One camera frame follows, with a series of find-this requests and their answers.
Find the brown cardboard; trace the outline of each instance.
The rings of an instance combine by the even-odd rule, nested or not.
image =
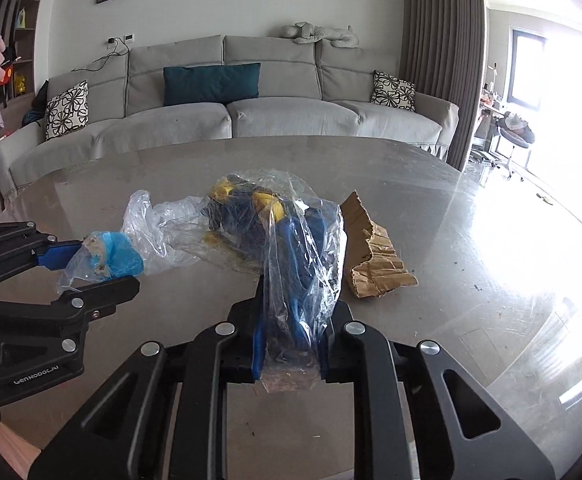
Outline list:
[[[395,254],[386,229],[369,218],[356,191],[340,209],[347,233],[344,274],[358,298],[382,296],[403,285],[418,285]]]

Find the gray curtain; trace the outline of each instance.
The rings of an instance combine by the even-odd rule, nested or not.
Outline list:
[[[485,0],[405,0],[401,78],[455,103],[460,120],[447,163],[462,171],[471,148],[486,59]]]

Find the sofa armrest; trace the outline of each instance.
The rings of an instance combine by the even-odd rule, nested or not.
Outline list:
[[[42,144],[44,140],[44,130],[38,123],[33,122],[0,141],[0,193],[6,201],[16,191],[10,171],[11,165],[21,155]]]
[[[443,99],[415,92],[415,111],[442,126],[438,144],[451,146],[458,122],[459,108]]]

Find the floral throw pillow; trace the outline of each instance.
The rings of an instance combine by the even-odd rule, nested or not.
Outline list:
[[[78,83],[47,104],[47,140],[79,130],[89,121],[87,81]]]
[[[376,70],[373,72],[371,102],[414,112],[415,85]]]

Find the white plush toy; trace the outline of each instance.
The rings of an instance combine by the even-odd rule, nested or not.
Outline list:
[[[332,40],[333,46],[342,48],[353,48],[360,43],[350,25],[348,29],[344,29],[316,27],[311,23],[300,22],[282,27],[280,37],[293,38],[296,43],[315,43],[320,40]]]

